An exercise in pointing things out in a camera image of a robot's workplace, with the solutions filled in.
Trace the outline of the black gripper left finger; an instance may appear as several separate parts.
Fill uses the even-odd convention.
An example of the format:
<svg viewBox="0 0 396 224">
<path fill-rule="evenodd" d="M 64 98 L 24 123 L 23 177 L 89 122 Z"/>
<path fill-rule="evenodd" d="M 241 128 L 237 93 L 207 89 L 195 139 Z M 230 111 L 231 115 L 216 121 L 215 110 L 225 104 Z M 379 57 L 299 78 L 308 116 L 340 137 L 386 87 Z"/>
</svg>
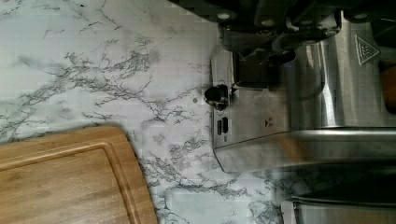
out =
<svg viewBox="0 0 396 224">
<path fill-rule="evenodd" d="M 281 26 L 282 20 L 276 18 L 218 20 L 220 43 L 243 58 L 255 54 L 267 58 Z"/>
</svg>

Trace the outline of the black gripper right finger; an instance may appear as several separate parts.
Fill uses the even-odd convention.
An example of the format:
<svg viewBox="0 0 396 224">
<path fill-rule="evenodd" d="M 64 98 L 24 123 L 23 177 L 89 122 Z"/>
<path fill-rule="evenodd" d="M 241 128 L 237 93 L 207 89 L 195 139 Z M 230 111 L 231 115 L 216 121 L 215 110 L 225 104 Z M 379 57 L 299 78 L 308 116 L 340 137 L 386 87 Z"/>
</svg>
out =
<svg viewBox="0 0 396 224">
<path fill-rule="evenodd" d="M 290 17 L 272 42 L 272 53 L 282 55 L 295 51 L 302 45 L 315 44 L 337 35 L 342 28 L 342 12 L 335 10 L 326 15 L 314 15 L 301 21 L 292 22 Z"/>
</svg>

